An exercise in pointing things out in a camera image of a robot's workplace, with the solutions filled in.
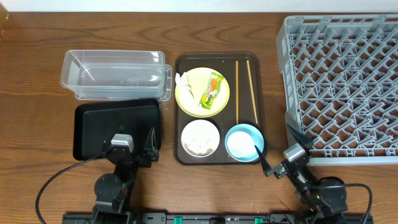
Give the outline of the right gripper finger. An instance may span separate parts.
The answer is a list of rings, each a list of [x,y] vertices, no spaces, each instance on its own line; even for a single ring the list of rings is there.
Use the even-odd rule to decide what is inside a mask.
[[[291,125],[287,124],[287,129],[293,138],[303,147],[303,148],[312,148],[313,141],[307,137],[306,135],[300,133],[296,129],[294,129]]]
[[[254,146],[254,147],[259,156],[259,160],[261,162],[262,171],[263,171],[264,175],[267,177],[270,176],[269,172],[271,171],[271,167],[270,167],[269,163],[266,161],[266,158],[264,157],[262,152],[259,150],[259,148],[257,146]]]

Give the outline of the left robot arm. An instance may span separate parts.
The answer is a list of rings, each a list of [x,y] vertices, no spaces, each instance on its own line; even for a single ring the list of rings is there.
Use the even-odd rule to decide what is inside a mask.
[[[115,134],[104,142],[99,157],[115,165],[113,173],[102,175],[95,183],[96,202],[93,208],[94,224],[132,224],[142,221],[141,215],[131,210],[130,199],[140,167],[150,168],[159,160],[155,128],[139,138],[135,146],[131,135]]]

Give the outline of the green orange snack wrapper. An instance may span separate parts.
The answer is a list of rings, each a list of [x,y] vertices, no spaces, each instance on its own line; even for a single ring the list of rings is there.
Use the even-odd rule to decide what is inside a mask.
[[[207,88],[205,92],[202,94],[202,97],[199,101],[200,107],[207,110],[211,109],[212,104],[220,91],[221,83],[223,80],[224,76],[216,72],[211,72]]]

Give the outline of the white tissue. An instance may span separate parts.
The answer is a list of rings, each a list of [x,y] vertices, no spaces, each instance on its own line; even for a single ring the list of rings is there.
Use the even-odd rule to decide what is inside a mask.
[[[194,96],[191,91],[191,86],[189,85],[186,73],[184,72],[182,75],[176,73],[175,82],[176,82],[176,87],[178,87],[178,95],[181,98],[186,98],[193,101]]]

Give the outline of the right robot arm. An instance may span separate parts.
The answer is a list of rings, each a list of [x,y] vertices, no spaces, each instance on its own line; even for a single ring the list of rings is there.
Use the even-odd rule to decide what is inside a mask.
[[[299,199],[310,209],[297,215],[295,223],[344,223],[343,212],[348,209],[344,182],[337,177],[316,177],[308,166],[313,141],[291,125],[287,129],[296,143],[284,151],[285,159],[277,166],[271,167],[259,148],[255,148],[263,173],[277,179],[287,177]]]

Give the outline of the white bowl with crumbs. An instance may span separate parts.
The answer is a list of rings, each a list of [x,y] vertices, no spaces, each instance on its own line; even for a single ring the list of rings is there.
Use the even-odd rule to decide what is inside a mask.
[[[197,119],[182,130],[180,141],[183,149],[193,157],[208,157],[220,144],[220,132],[210,121]]]

